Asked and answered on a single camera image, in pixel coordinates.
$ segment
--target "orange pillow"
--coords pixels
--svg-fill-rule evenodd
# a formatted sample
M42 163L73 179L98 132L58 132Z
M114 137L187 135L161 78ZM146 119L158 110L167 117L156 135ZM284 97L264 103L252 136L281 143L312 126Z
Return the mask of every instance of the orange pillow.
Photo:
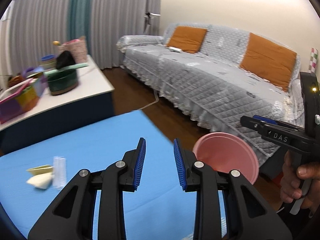
M297 53L272 41L250 33L250 39L240 67L269 80L288 91Z
M207 29L178 26L167 47L175 47L182 49L184 52L194 54L199 51L206 33Z

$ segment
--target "blue table surface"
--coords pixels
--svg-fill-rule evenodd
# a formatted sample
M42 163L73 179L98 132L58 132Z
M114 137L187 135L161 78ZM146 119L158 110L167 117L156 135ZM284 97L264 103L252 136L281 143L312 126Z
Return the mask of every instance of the blue table surface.
M50 186L36 189L26 183L26 170L52 164L63 156L67 181L81 169L104 170L121 160L126 151L146 139L141 183L135 193L124 192L124 217L128 240L180 240L193 232L196 193L179 185L171 141L142 111L115 116L50 138L0 158L0 202L27 237L37 219L59 193ZM94 214L93 239L97 239L100 193Z

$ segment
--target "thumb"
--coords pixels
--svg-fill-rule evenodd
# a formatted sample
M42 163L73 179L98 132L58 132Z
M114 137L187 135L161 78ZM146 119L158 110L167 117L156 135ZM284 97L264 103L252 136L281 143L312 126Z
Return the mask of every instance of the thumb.
M320 180L320 163L308 163L308 164L301 165L297 169L297 176L300 179Z

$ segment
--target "pink trash bin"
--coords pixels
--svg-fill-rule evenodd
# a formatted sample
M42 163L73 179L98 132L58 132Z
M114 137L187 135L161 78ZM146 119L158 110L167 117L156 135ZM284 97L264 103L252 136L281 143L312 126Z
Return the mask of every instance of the pink trash bin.
M239 137L223 132L202 136L194 145L193 152L198 161L210 165L214 170L229 173L240 171L251 184L259 174L259 162L251 147Z

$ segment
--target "brown floor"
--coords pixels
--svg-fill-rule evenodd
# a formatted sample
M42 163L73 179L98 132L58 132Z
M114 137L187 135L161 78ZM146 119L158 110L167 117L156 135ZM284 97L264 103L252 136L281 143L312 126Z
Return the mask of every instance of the brown floor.
M139 109L155 101L153 90L121 68L105 69L103 73L115 87L113 102L115 114L123 114ZM195 142L209 130L198 127L195 121L185 116L179 109L164 98L159 102L144 109L148 118L171 141L180 138L183 147L192 150ZM259 176L254 184L263 197L278 210L281 205L280 189L270 180Z

